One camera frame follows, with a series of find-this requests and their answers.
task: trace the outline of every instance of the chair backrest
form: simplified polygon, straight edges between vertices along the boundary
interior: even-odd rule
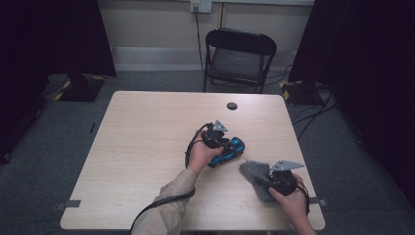
[[[231,28],[214,29],[206,37],[209,46],[273,57],[277,44],[267,35]]]

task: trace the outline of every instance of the wall outlet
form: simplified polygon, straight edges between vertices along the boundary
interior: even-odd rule
[[[192,1],[190,1],[190,12],[196,12],[195,9],[197,9],[199,13],[211,13],[211,0],[208,0],[208,1],[192,0]]]

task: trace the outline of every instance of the chair seat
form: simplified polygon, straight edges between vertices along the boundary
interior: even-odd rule
[[[213,76],[262,80],[263,55],[216,48],[208,73]]]

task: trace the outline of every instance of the hand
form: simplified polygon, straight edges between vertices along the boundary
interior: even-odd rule
[[[195,144],[190,151],[188,169],[191,169],[195,172],[196,177],[202,172],[204,167],[211,161],[211,159],[222,153],[223,147],[217,149],[211,149],[208,147],[202,140],[202,134],[205,133],[201,131],[195,139]]]
[[[303,184],[302,178],[293,173],[294,178]],[[305,213],[305,196],[300,189],[296,189],[289,196],[284,196],[273,188],[269,188],[269,193],[274,197],[283,208],[284,212],[296,228],[297,233],[300,234],[316,234],[308,220]]]

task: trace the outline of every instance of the person's left hand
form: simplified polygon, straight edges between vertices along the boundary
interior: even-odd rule
[[[195,172],[196,176],[199,176],[204,167],[214,156],[220,155],[223,151],[223,147],[217,149],[211,149],[208,147],[202,140],[203,133],[205,132],[201,131],[195,139],[195,144],[190,151],[189,164],[187,166],[188,169]]]

